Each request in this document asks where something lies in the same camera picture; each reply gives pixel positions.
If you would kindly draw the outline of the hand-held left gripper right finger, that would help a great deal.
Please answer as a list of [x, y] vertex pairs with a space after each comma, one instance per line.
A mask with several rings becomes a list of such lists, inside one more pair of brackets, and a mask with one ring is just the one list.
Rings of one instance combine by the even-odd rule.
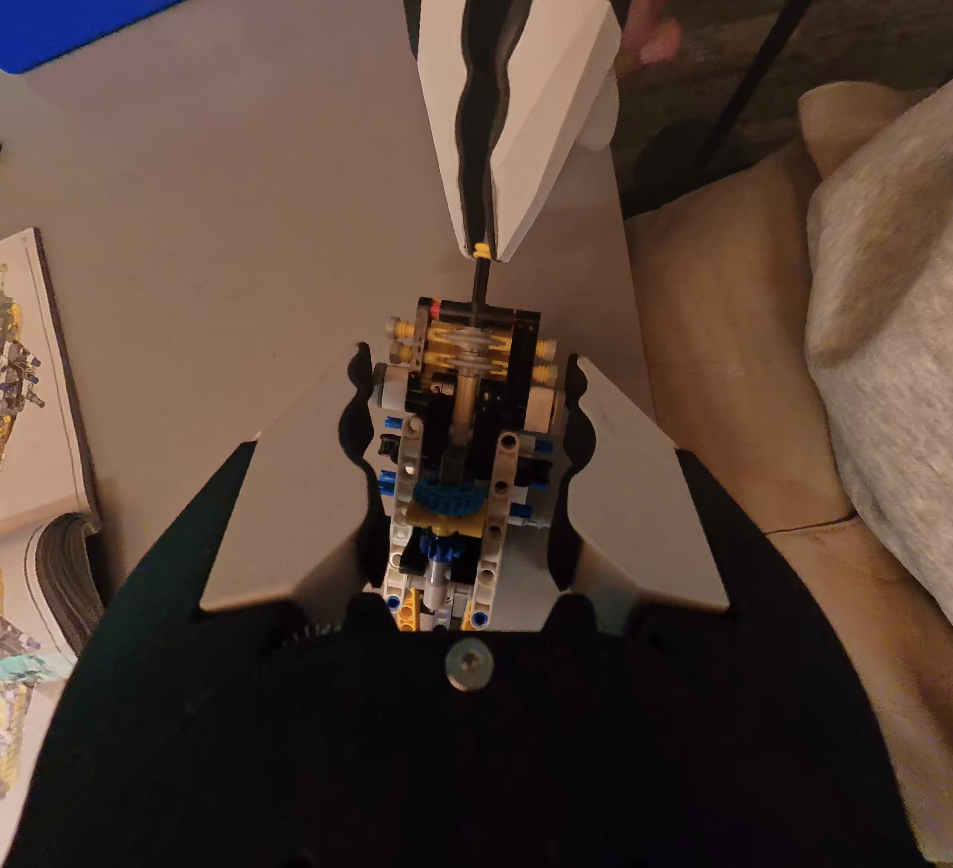
[[661, 604], [725, 612], [729, 598], [673, 441], [588, 358], [565, 374], [568, 460], [549, 534], [561, 593], [597, 612]]

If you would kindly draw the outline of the beige sofa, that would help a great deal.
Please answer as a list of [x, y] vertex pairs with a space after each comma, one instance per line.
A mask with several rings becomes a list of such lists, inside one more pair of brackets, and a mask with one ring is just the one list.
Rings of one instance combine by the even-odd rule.
[[808, 370], [806, 224], [820, 176], [799, 136], [629, 222], [657, 422], [792, 565], [885, 736], [925, 858], [951, 866], [952, 617], [855, 509]]

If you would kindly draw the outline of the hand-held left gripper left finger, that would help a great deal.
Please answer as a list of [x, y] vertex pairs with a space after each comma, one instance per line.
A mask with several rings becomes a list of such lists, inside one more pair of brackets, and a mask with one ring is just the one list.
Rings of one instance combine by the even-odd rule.
[[203, 611], [285, 601], [344, 612], [380, 585], [388, 524], [365, 459], [373, 371], [369, 346], [347, 344], [257, 435]]

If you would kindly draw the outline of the lego technic gearbox assembly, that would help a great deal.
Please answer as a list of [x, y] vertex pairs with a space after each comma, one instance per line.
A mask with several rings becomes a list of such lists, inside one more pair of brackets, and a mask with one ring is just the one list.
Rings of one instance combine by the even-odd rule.
[[510, 532], [549, 525], [531, 499], [553, 476], [557, 341], [538, 312], [428, 296], [387, 336], [374, 378], [391, 463], [378, 475], [391, 502], [378, 592], [400, 632], [486, 631]]

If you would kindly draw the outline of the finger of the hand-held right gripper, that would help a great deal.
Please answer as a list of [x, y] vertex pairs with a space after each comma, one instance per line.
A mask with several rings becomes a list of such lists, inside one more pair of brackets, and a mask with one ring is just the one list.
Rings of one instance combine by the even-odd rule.
[[613, 65], [609, 0], [530, 0], [506, 65], [508, 103], [492, 151], [495, 254], [512, 259], [540, 214]]
[[491, 154], [529, 0], [420, 0], [416, 65], [459, 249], [500, 259]]

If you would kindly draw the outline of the lego instruction booklet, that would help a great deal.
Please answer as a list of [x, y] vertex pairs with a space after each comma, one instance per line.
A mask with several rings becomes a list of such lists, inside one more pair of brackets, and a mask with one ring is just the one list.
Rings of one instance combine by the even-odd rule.
[[104, 612], [89, 456], [39, 231], [1, 243], [1, 813], [11, 835], [54, 709]]

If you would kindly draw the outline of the dark brown rug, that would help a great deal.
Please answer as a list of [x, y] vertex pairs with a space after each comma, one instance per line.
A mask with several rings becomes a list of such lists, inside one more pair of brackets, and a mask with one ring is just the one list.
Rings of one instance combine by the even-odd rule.
[[797, 131], [798, 99], [870, 81], [917, 101], [951, 74], [951, 0], [814, 0], [711, 165], [694, 157], [786, 0], [672, 0], [675, 60], [623, 80], [612, 153], [625, 218], [754, 166]]

